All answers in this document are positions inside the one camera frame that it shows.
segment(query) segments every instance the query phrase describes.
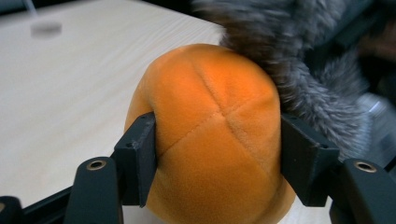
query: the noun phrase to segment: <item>table surface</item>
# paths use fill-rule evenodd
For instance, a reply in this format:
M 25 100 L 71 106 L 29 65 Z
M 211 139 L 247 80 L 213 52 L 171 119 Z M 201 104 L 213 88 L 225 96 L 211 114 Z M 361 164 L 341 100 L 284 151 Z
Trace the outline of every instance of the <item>table surface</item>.
M 71 186 L 82 162 L 111 154 L 147 66 L 178 46 L 218 44 L 221 33 L 216 24 L 127 0 L 0 18 L 0 195 L 27 206 Z M 124 216 L 161 223 L 146 209 L 125 207 Z M 296 200 L 281 223 L 330 220 L 328 209 Z

